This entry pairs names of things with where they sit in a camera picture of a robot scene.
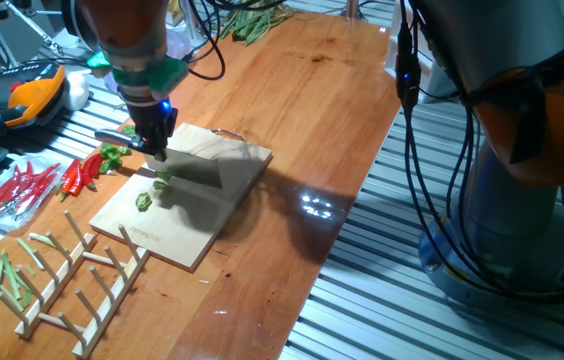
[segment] knife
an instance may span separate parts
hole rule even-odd
[[[156,160],[151,155],[144,155],[150,169],[168,172],[184,180],[222,189],[217,159],[209,160],[169,148],[165,150],[166,160],[164,162]]]
[[[146,152],[147,148],[144,141],[138,135],[131,137],[115,130],[103,129],[95,132],[95,138],[113,145],[126,146],[144,152],[146,163],[152,170],[168,172],[184,180],[222,189],[222,179],[220,178],[217,159],[209,160],[166,148],[164,149],[166,160],[162,162]]]

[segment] wooden cutting board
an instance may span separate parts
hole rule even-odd
[[[180,125],[168,148],[217,159],[222,189],[171,178],[170,192],[153,188],[158,180],[146,163],[91,219],[91,227],[123,241],[124,225],[134,244],[164,261],[193,271],[271,158],[271,150],[227,139],[191,124]],[[135,200],[148,192],[153,204],[138,211]]]

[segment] knife blade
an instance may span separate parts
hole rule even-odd
[[[168,172],[175,177],[196,184],[222,189],[217,159],[209,160],[169,148],[165,150],[166,160],[164,162],[156,160],[151,155],[144,156],[150,169]]]

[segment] green pepper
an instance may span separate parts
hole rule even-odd
[[[153,201],[151,201],[149,193],[140,193],[138,198],[135,200],[135,206],[138,207],[138,211],[142,212],[147,211],[152,203]]]
[[[135,136],[135,125],[127,125],[123,127],[122,132],[129,136]]]
[[[102,149],[100,150],[100,155],[102,155],[102,158],[106,160],[106,159],[111,159],[116,155],[119,156],[120,151],[118,150],[117,147],[115,147],[115,145],[109,143],[102,143]]]
[[[173,187],[171,187],[171,185],[163,182],[163,181],[159,181],[159,180],[155,180],[153,182],[153,188],[155,190],[162,190],[164,192],[171,192],[171,190],[173,190]]]
[[[171,180],[171,178],[173,177],[173,175],[171,175],[169,172],[166,171],[156,171],[155,176],[159,177],[160,179],[166,182],[169,182],[169,180]]]
[[[120,159],[120,154],[116,154],[110,159],[105,160],[102,165],[100,165],[100,174],[106,174],[109,170],[119,169],[122,166],[122,159]]]
[[[126,146],[118,146],[118,152],[120,152],[120,156],[131,155],[131,149]]]

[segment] wooden table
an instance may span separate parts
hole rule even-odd
[[[344,17],[299,14],[248,47],[225,40],[227,71],[220,81],[189,76],[172,94],[178,122],[223,128],[273,151],[273,160],[193,273],[151,258],[122,303],[92,359],[274,359],[371,166],[399,102],[384,72],[388,30]],[[196,66],[217,74],[209,56]],[[14,264],[33,265],[15,238],[53,231],[77,244],[62,211],[83,231],[138,169],[124,158],[116,176],[96,181],[97,193],[47,201],[37,217],[0,241]],[[95,253],[122,244],[98,236]],[[52,266],[57,251],[32,243]],[[109,283],[114,269],[96,265]],[[78,325],[90,315],[73,292],[99,304],[104,292],[83,265],[55,303]],[[37,271],[42,288],[50,277]],[[76,339],[42,324],[29,341],[13,332],[18,320],[0,303],[0,359],[72,359]]]

